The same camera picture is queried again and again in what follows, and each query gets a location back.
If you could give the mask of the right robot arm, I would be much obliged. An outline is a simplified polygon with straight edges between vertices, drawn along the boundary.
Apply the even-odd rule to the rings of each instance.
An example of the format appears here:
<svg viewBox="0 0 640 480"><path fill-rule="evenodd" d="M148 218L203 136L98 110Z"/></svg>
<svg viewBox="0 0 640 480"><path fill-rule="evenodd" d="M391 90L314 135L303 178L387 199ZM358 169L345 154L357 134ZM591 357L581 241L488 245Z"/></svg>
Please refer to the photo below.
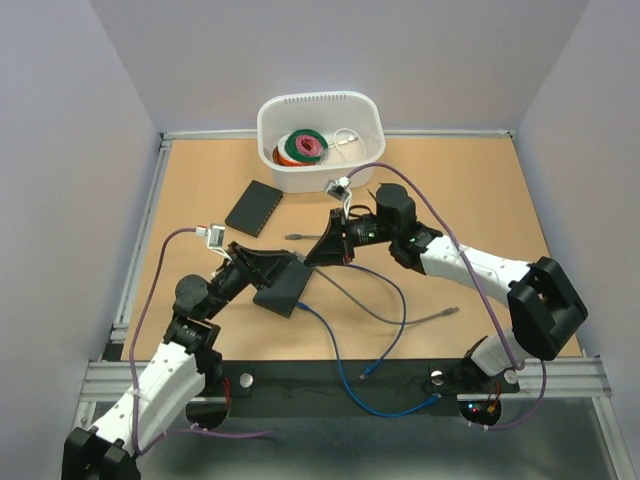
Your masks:
<svg viewBox="0 0 640 480"><path fill-rule="evenodd" d="M510 260L456 245L452 237L418 220L414 200L399 184L381 185L374 195L374 212L359 217L349 215L347 178L330 182L326 191L342 205L331 210L306 265L348 265L356 248L386 243L402 267L478 287L508 309L510 330L498 330L477 342L460 366L461 381L472 390L484 389L498 374L529 358L555 359L588 317L586 305L557 261Z"/></svg>

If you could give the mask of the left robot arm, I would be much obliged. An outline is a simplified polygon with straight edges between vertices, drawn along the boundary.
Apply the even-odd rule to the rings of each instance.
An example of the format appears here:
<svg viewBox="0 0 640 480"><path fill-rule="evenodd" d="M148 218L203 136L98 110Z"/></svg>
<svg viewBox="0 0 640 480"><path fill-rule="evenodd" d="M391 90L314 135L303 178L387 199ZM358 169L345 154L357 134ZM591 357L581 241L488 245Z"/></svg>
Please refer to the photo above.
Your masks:
<svg viewBox="0 0 640 480"><path fill-rule="evenodd" d="M191 274L175 287L173 314L143 371L90 427L76 427L63 448L64 479L138 479L136 460L164 437L198 394L222 382L222 355L213 345L213 318L245 288L271 287L294 261L285 250L251 250L231 243L214 277Z"/></svg>

